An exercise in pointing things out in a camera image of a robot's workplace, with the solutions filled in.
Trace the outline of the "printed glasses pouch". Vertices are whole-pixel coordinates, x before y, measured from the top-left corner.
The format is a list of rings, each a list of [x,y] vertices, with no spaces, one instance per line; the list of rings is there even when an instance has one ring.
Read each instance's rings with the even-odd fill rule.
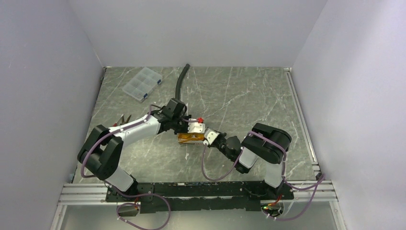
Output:
[[[180,144],[194,144],[203,145],[204,134],[202,133],[179,133],[177,134],[177,140]]]

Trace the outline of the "orange transparent safety glasses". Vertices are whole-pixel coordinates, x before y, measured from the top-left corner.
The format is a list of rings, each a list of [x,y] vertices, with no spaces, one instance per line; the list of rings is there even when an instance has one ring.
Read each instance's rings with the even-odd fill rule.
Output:
[[[204,134],[201,133],[179,133],[177,135],[178,142],[191,142],[191,141],[203,141]]]

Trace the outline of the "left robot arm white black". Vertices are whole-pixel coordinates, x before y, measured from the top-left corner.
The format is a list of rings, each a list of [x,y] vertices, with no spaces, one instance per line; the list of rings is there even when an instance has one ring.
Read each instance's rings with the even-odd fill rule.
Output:
[[[81,163],[83,178],[96,177],[118,190],[124,201],[133,200],[138,192],[138,182],[119,166],[122,151],[129,145],[144,138],[168,130],[183,133],[188,130],[187,106],[176,98],[167,105],[150,105],[146,115],[138,120],[120,126],[96,126],[88,135],[77,159]]]

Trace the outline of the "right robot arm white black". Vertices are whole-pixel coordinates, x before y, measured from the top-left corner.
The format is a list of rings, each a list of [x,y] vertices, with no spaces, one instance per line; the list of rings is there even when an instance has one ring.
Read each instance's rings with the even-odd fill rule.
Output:
[[[279,128],[256,123],[242,141],[237,136],[208,128],[204,133],[204,145],[218,149],[233,162],[240,173],[248,173],[259,158],[266,164],[263,192],[274,199],[282,192],[286,153],[292,141],[291,135]]]

